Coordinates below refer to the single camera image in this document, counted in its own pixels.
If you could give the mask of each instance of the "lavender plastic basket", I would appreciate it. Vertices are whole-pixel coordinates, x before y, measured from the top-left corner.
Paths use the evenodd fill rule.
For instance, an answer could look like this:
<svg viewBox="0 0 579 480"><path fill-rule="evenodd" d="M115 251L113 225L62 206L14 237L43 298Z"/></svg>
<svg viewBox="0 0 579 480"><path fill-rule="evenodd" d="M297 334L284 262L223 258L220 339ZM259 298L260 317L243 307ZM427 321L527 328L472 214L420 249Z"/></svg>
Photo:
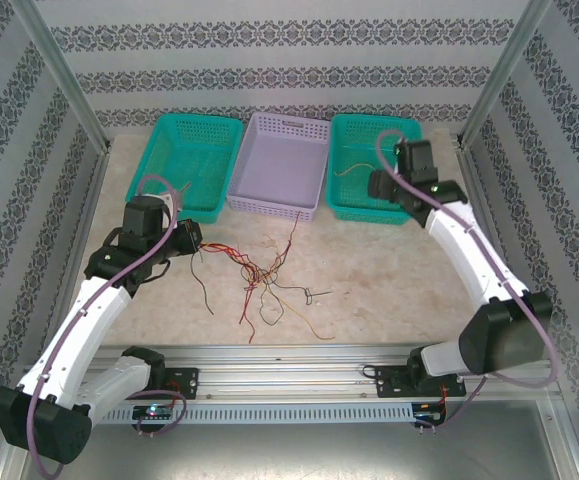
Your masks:
<svg viewBox="0 0 579 480"><path fill-rule="evenodd" d="M327 168L330 126L324 120L254 113L229 184L231 208L313 220Z"/></svg>

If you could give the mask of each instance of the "robotic arm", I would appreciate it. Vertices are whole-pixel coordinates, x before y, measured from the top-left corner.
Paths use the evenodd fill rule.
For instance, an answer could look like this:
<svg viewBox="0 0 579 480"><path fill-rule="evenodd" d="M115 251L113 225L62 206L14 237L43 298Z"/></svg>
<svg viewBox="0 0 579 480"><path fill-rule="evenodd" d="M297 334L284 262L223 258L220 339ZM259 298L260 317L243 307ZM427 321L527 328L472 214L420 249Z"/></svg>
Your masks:
<svg viewBox="0 0 579 480"><path fill-rule="evenodd" d="M112 368L81 384L111 324L140 285L158 278L152 277L153 267L165 264L168 268L169 258L198 251L202 241L200 227L190 220L177 222L155 255L102 292L62 345L51 374L43 376L42 370L58 338L94 292L162 238L172 216L175 218L170 205L168 195L138 196L127 203L122 227L115 228L102 248L91 255L85 269L87 279L51 344L15 389L0 387L0 428L8 443L29 448L25 421L38 378L45 380L34 415L38 453L63 464L75 460L91 429L116 405L143 389L163 388L164 356L138 347L125 350ZM116 237L117 244L112 245Z"/></svg>
<svg viewBox="0 0 579 480"><path fill-rule="evenodd" d="M397 171L403 179L456 213L469 228L400 188L384 170L372 172L369 196L398 203L429 232L451 259L476 310L458 339L411 352L407 363L409 382L414 388L425 390L425 383L437 384L437 377L482 375L540 360L544 350L542 338L500 283L470 230L479 234L493 262L504 273L505 283L521 297L545 330L552 310L549 297L543 292L530 293L509 271L480 230L473 209L456 182L438 181L428 141L399 142L394 153Z"/></svg>

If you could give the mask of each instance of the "plastic basket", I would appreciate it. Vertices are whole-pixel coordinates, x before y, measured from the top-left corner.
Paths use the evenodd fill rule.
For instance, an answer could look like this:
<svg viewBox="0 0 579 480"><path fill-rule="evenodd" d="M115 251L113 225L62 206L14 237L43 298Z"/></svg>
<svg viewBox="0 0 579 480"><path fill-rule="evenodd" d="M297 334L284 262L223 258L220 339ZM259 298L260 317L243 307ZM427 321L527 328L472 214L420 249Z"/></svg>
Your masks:
<svg viewBox="0 0 579 480"><path fill-rule="evenodd" d="M311 221L327 168L331 123L254 113L227 200L234 210Z"/></svg>
<svg viewBox="0 0 579 480"><path fill-rule="evenodd" d="M369 197L367 183L371 168L358 166L344 175L336 175L358 164L382 168L374 142L380 132L390 128L397 128L409 140L422 138L418 122L407 118L341 114L331 120L327 204L337 219L392 225L402 225L409 219L398 205ZM385 137L382 142L382 151L388 159L393 158L396 141L394 135Z"/></svg>
<svg viewBox="0 0 579 480"><path fill-rule="evenodd" d="M177 190L187 183L178 219L214 223L222 209L242 136L242 122L233 118L170 113L156 122L133 177L126 200L136 194L143 175L155 173ZM164 188L147 181L144 193Z"/></svg>

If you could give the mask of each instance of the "beige floor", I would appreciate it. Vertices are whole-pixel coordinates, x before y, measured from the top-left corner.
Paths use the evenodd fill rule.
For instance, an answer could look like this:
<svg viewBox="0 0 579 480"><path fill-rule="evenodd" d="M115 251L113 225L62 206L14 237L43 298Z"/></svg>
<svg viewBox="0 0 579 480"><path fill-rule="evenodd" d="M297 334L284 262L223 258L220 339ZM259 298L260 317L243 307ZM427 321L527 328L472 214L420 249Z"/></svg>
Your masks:
<svg viewBox="0 0 579 480"><path fill-rule="evenodd" d="M448 132L435 131L430 138L441 178L462 182ZM109 230L121 224L124 196L146 142L143 136L116 137L80 271ZM235 245L237 237L241 251L264 266L275 257L267 235L282 249L291 228L289 220L236 212L225 203L218 222L202 230L205 241ZM245 294L239 268L220 253L203 257L201 263L196 256L194 269L207 286L215 315L204 306L189 257L178 257L165 278L140 288L103 343L247 344L251 329L238 325ZM439 341L455 337L473 313L450 261L416 222L394 227L338 221L324 203L324 193L314 222L298 224L278 283L331 291L311 306L299 290L277 293L307 316L321 336L334 339L319 340L291 311L276 326L265 325L258 313L260 290L249 307L256 328L253 344ZM270 320L278 315L269 296L264 311Z"/></svg>

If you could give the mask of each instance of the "patterned wallpaper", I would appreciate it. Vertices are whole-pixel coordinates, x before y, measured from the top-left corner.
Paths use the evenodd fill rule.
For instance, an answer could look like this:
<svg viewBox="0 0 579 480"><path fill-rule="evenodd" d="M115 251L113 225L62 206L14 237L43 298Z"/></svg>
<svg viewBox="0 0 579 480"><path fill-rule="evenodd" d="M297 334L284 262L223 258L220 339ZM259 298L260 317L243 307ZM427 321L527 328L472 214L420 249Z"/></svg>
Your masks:
<svg viewBox="0 0 579 480"><path fill-rule="evenodd" d="M554 303L579 438L579 0L553 2L472 154L507 260Z"/></svg>
<svg viewBox="0 0 579 480"><path fill-rule="evenodd" d="M98 155L0 0L0 385L37 358Z"/></svg>
<svg viewBox="0 0 579 480"><path fill-rule="evenodd" d="M110 136L167 111L329 119L362 111L457 133L527 0L39 1Z"/></svg>

